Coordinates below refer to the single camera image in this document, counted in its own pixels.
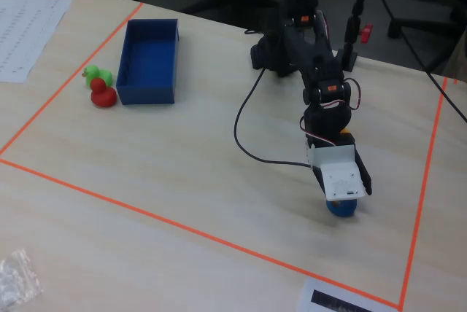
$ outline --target blue object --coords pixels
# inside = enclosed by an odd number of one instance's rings
[[[122,104],[175,102],[178,42],[177,19],[128,22],[117,76]]]
[[[342,200],[336,205],[334,205],[331,201],[326,201],[326,206],[330,212],[338,217],[350,217],[353,216],[353,213],[357,208],[357,199]]]

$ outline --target orange tape boundary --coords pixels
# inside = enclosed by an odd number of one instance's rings
[[[112,37],[141,9],[143,6],[143,3],[139,3],[139,5],[133,10],[133,12],[128,15],[128,17],[125,18],[125,20],[94,50],[94,52],[91,53],[91,55],[84,61],[81,66],[59,87],[59,89],[39,108],[39,110],[34,113],[34,115],[26,122],[26,124],[4,145],[2,149],[0,149],[0,155],[2,155],[17,139],[18,137],[26,130],[26,128],[44,111],[45,108],[58,96],[58,94],[74,79],[74,77],[84,68],[84,66],[89,63],[89,61],[112,39]],[[447,77],[444,78],[443,82],[443,90],[446,89],[447,86]],[[62,186],[68,187],[70,189],[76,190],[78,192],[90,195],[92,197],[98,198],[100,200],[106,201],[108,203],[112,203],[116,206],[120,206],[122,208],[126,208],[128,210],[134,211],[136,213],[145,215],[147,217],[151,217],[153,219],[157,219],[158,221],[164,222],[168,225],[172,225],[174,227],[178,227],[179,229],[186,230],[190,233],[200,235],[203,238],[209,239],[211,241],[217,242],[219,244],[222,244],[224,246],[228,246],[232,249],[244,252],[245,254],[249,254],[251,256],[257,257],[259,259],[265,260],[267,262],[270,262],[272,264],[287,268],[289,270],[293,270],[297,273],[304,274],[305,276],[309,276],[312,278],[319,279],[321,281],[324,281],[326,283],[332,284],[334,286],[340,287],[342,289],[346,289],[349,292],[353,292],[355,294],[359,294],[361,296],[367,297],[368,299],[377,301],[378,303],[381,303],[383,305],[387,305],[391,308],[395,308],[398,311],[402,311],[404,309],[404,303],[405,303],[405,298],[406,298],[406,293],[408,289],[408,284],[409,284],[409,279],[410,279],[410,274],[412,271],[412,264],[414,260],[414,254],[415,254],[415,247],[417,245],[417,236],[418,232],[420,229],[420,220],[422,218],[422,209],[423,209],[423,204],[425,202],[425,193],[426,193],[426,187],[428,183],[428,177],[430,173],[430,166],[431,166],[431,160],[433,156],[433,149],[435,145],[435,140],[436,140],[436,133],[438,130],[438,125],[439,125],[439,118],[441,115],[441,108],[443,104],[444,96],[440,95],[439,101],[438,101],[438,108],[436,110],[436,116],[435,120],[433,123],[433,130],[431,132],[431,139],[430,139],[430,144],[428,147],[428,154],[427,154],[427,159],[426,159],[426,164],[425,164],[425,170],[423,174],[423,181],[422,181],[422,187],[420,191],[420,199],[417,207],[417,216],[415,217],[415,223],[414,223],[414,232],[412,234],[412,241],[410,245],[410,250],[409,250],[409,258],[407,260],[406,264],[406,270],[404,274],[404,282],[402,285],[402,290],[401,290],[401,297],[399,300],[399,304],[392,303],[390,301],[387,301],[385,299],[382,299],[381,297],[377,297],[375,295],[369,294],[368,292],[364,292],[363,290],[356,289],[352,286],[348,286],[343,283],[339,283],[338,281],[334,281],[333,279],[326,278],[325,276],[320,276],[316,273],[310,272],[308,270],[304,270],[303,268],[296,267],[294,265],[290,265],[286,262],[274,259],[273,257],[266,256],[264,254],[260,254],[256,251],[244,248],[243,246],[237,245],[235,243],[231,243],[229,241],[226,241],[222,238],[215,237],[213,235],[210,235],[209,233],[205,233],[203,231],[197,230],[196,228],[189,227],[187,225],[184,225],[182,223],[176,222],[174,220],[168,219],[166,217],[159,216],[157,214],[154,214],[152,212],[143,210],[141,208],[137,208],[136,206],[132,206],[130,204],[121,202],[119,200],[115,200],[109,197],[106,197],[104,195],[100,195],[96,192],[92,192],[90,190],[87,190],[82,187],[75,186],[73,184],[70,184],[65,181],[61,181],[60,179],[56,179],[55,177],[51,177],[46,175],[45,173],[41,173],[38,171],[35,171],[33,169],[27,168],[25,166],[18,165],[16,163],[10,162],[5,159],[0,159],[0,163],[3,163],[5,165],[11,166],[13,168],[16,168],[18,170],[25,171],[27,173],[33,174],[35,176],[41,177],[43,179],[49,180],[51,182],[54,182],[56,184],[60,184]]]
[[[47,108],[47,106],[52,103],[52,101],[57,97],[57,95],[74,79],[74,77],[80,72],[82,71],[82,69],[85,67],[86,64],[89,63],[89,61],[91,59],[93,59],[93,57],[102,49],[102,47],[104,47],[111,39],[112,37],[114,37],[114,35],[123,27],[125,26],[125,24],[141,9],[141,7],[143,6],[143,3],[140,2],[138,4],[138,6],[136,6],[136,8],[133,10],[132,13],[130,13],[128,15],[128,17],[126,17],[122,23],[120,23],[120,25],[115,28],[115,30],[99,45],[99,47],[97,47],[94,52],[92,52],[90,54],[90,56],[88,57],[88,59],[86,59],[86,61],[84,61],[80,67],[78,69],[76,69],[76,71],[59,87],[58,90],[56,90],[56,92],[49,98],[47,99],[47,101],[44,103],[44,105],[42,105],[39,110],[37,112],[34,113],[34,115],[26,122],[26,124],[23,125],[22,128],[20,128],[20,130],[7,142],[7,144],[4,145],[4,147],[2,149],[0,149],[0,155],[2,155],[8,148],[9,146],[11,146],[13,144],[13,142],[15,142],[18,137],[21,135],[21,133],[24,132],[24,130],[26,128],[28,128],[28,126],[44,111],[45,108]]]
[[[5,160],[5,159],[0,159],[0,163],[3,163],[5,165],[8,165],[8,166],[12,166],[13,168],[17,168],[19,170],[22,170],[22,171],[25,171],[25,172],[28,172],[28,173],[31,173],[35,176],[38,176],[38,177],[42,177],[43,179],[47,179],[49,181],[52,181],[56,184],[61,184],[62,186],[65,186],[65,187],[68,187],[68,188],[71,188],[73,190],[76,190],[78,192],[82,192],[82,193],[85,193],[87,195],[90,195],[92,197],[95,197],[95,198],[98,198],[100,200],[104,200],[108,203],[111,203],[111,204],[114,204],[116,206],[120,206],[122,208],[126,208],[128,210],[132,210],[134,212],[137,212],[138,214],[142,214],[142,215],[145,215],[145,216],[148,216],[148,217],[151,217],[153,219],[157,219],[158,221],[161,221],[161,222],[164,222],[168,225],[172,225],[174,227],[177,227],[177,228],[180,228],[182,230],[186,230],[190,233],[193,233],[193,234],[196,234],[196,235],[200,235],[201,237],[203,238],[206,238],[206,239],[209,239],[211,241],[215,241],[216,243],[219,243],[219,244],[222,244],[222,245],[225,245],[225,246],[228,246],[232,249],[235,249],[235,250],[238,250],[238,251],[241,251],[241,252],[244,252],[245,254],[249,254],[249,255],[252,255],[254,257],[257,257],[259,259],[262,259],[262,260],[265,260],[265,261],[268,261],[270,263],[273,263],[275,265],[278,265],[278,266],[282,266],[284,268],[287,268],[289,270],[293,270],[295,272],[298,272],[298,273],[301,273],[301,274],[304,274],[305,276],[309,276],[309,277],[312,277],[312,278],[316,278],[316,279],[319,279],[321,281],[324,281],[326,283],[329,283],[329,284],[333,284],[335,286],[338,286],[342,289],[346,289],[350,292],[354,292],[355,294],[359,294],[359,295],[362,295],[364,297],[367,297],[368,299],[371,299],[371,300],[374,300],[374,301],[377,301],[378,303],[382,303],[384,305],[387,305],[387,306],[390,306],[392,308],[397,308],[397,304],[395,303],[392,303],[390,301],[386,301],[384,299],[382,299],[381,297],[377,297],[375,295],[372,295],[372,294],[369,294],[368,292],[364,292],[362,290],[359,290],[359,289],[356,289],[356,288],[353,288],[351,286],[348,286],[346,284],[343,284],[343,283],[339,283],[338,281],[334,281],[333,279],[330,279],[330,278],[326,278],[324,276],[320,276],[316,273],[313,273],[313,272],[310,272],[308,270],[304,270],[303,268],[299,268],[299,267],[296,267],[294,265],[290,265],[286,262],[283,262],[283,261],[279,261],[277,259],[274,259],[272,257],[269,257],[269,256],[266,256],[264,254],[260,254],[259,252],[256,252],[256,251],[253,251],[253,250],[250,250],[250,249],[247,249],[243,246],[240,246],[240,245],[237,245],[235,243],[231,243],[230,241],[226,241],[222,238],[218,238],[218,237],[215,237],[213,235],[210,235],[209,233],[206,233],[206,232],[203,232],[201,230],[197,230],[196,228],[193,228],[193,227],[189,227],[187,225],[184,225],[182,223],[179,223],[179,222],[176,222],[172,219],[168,219],[166,217],[162,217],[162,216],[159,216],[157,214],[154,214],[152,212],[149,212],[149,211],[146,211],[146,210],[143,210],[142,208],[138,208],[136,206],[132,206],[130,204],[127,204],[127,203],[124,203],[122,201],[119,201],[119,200],[115,200],[115,199],[112,199],[112,198],[109,198],[109,197],[106,197],[105,195],[101,195],[101,194],[98,194],[96,192],[92,192],[90,190],[87,190],[85,188],[81,188],[81,187],[78,187],[78,186],[75,186],[73,184],[70,184],[68,182],[65,182],[65,181],[61,181],[60,179],[56,179],[55,177],[51,177],[51,176],[48,176],[42,172],[38,172],[38,171],[35,171],[35,170],[32,170],[30,168],[27,168],[25,166],[21,166],[21,165],[18,165],[16,163],[12,163],[11,161],[8,161],[8,160]]]
[[[448,79],[444,78],[443,90],[446,90]],[[438,133],[439,118],[441,116],[441,109],[443,107],[444,96],[440,93],[438,100],[438,108],[436,109],[435,121],[433,122],[433,130],[431,131],[430,146],[428,147],[428,154],[426,156],[425,170],[423,171],[422,188],[420,190],[420,199],[418,200],[417,216],[415,217],[414,232],[412,234],[412,241],[410,243],[409,258],[407,260],[406,271],[404,274],[404,282],[402,283],[401,297],[399,299],[398,310],[404,309],[406,300],[407,289],[409,287],[410,273],[412,272],[412,264],[414,262],[415,247],[417,246],[418,231],[420,229],[420,220],[422,219],[423,204],[425,203],[426,187],[428,184],[428,177],[430,176],[431,160],[433,157],[433,150],[435,147],[436,134]]]

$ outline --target black stand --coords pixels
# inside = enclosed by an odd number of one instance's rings
[[[344,48],[339,49],[337,52],[337,60],[340,62],[342,70],[352,71],[355,61],[357,60],[357,53],[353,51],[353,44],[356,43],[358,35],[360,34],[360,16],[363,13],[363,4],[365,0],[357,0],[352,8],[352,16],[347,21],[347,28],[345,30]]]

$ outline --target rubber duck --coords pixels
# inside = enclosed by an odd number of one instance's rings
[[[117,93],[113,87],[107,87],[104,79],[96,77],[91,80],[90,88],[92,93],[90,95],[91,101],[101,108],[108,108],[117,103]]]
[[[112,73],[110,70],[99,69],[98,66],[86,66],[81,76],[86,78],[88,87],[90,87],[90,82],[97,77],[103,79],[107,87],[112,86]]]

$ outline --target wooden table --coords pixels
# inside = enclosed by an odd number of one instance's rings
[[[180,20],[175,105],[90,102],[81,69],[117,73],[128,16]],[[234,143],[257,40],[146,4],[73,0],[26,83],[0,91],[0,256],[26,248],[44,285],[22,311],[294,311],[308,276],[400,310],[466,309],[460,118],[424,73],[359,58],[350,129],[374,194],[336,218],[310,170]],[[467,112],[467,86],[437,80]],[[302,85],[265,74],[239,123],[246,148],[306,161]]]

